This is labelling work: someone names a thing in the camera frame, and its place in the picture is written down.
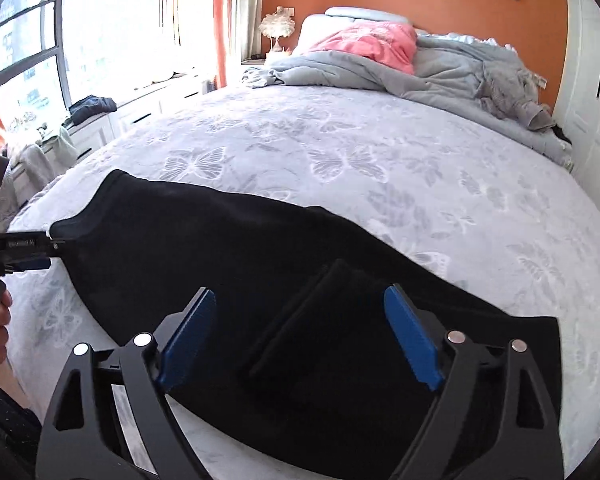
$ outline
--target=window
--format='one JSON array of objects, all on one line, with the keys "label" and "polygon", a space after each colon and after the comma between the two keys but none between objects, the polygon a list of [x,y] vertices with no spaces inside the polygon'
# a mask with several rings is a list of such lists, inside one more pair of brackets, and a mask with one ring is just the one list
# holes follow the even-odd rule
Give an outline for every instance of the window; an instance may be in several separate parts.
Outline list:
[{"label": "window", "polygon": [[159,0],[4,0],[0,116],[10,134],[58,124],[88,94],[122,100],[151,83]]}]

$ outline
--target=white wardrobe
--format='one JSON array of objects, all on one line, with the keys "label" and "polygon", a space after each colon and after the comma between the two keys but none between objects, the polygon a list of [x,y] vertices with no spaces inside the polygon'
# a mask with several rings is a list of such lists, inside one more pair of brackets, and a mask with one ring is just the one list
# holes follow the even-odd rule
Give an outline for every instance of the white wardrobe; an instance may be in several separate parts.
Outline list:
[{"label": "white wardrobe", "polygon": [[594,0],[569,3],[568,58],[556,118],[573,141],[572,174],[600,210],[600,8]]}]

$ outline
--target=pink pillow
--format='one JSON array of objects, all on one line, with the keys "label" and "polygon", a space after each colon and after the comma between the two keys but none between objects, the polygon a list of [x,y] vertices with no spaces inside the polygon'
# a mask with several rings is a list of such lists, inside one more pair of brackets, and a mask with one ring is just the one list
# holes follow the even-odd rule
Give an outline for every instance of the pink pillow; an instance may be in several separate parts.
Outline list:
[{"label": "pink pillow", "polygon": [[407,23],[359,22],[331,34],[307,52],[348,52],[413,75],[416,38],[416,31]]}]

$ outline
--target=silver screw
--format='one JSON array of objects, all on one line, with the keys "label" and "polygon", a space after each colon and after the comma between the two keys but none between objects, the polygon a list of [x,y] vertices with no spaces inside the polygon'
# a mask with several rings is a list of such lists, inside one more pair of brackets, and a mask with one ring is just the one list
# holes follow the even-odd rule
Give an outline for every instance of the silver screw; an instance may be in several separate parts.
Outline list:
[{"label": "silver screw", "polygon": [[522,339],[514,339],[511,342],[511,348],[513,348],[516,352],[520,352],[522,354],[522,352],[526,352],[528,346],[524,341],[522,341]]},{"label": "silver screw", "polygon": [[87,343],[79,343],[74,346],[74,354],[85,355],[89,351],[89,345]]},{"label": "silver screw", "polygon": [[446,335],[446,338],[456,345],[462,344],[466,341],[466,336],[459,330],[452,330]]},{"label": "silver screw", "polygon": [[150,342],[151,342],[151,334],[147,334],[146,332],[138,334],[134,338],[134,345],[136,345],[136,346],[147,346]]}]

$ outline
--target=black cloth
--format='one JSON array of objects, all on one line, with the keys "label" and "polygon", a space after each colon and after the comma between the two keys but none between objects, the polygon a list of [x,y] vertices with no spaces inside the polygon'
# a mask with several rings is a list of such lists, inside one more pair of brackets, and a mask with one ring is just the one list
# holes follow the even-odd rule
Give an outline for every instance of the black cloth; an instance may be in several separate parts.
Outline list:
[{"label": "black cloth", "polygon": [[[475,342],[529,344],[560,412],[554,318],[517,318],[457,288],[327,210],[113,171],[77,216],[51,226],[69,276],[118,344],[154,330],[200,286],[216,324],[173,397],[280,460],[343,479],[385,479],[432,395],[382,309],[400,283],[417,307]],[[472,409],[465,458],[494,439],[498,401]]]},{"label": "black cloth", "polygon": [[118,110],[118,106],[111,97],[96,97],[95,95],[89,95],[69,106],[71,121],[76,126],[89,117],[116,110]]}]

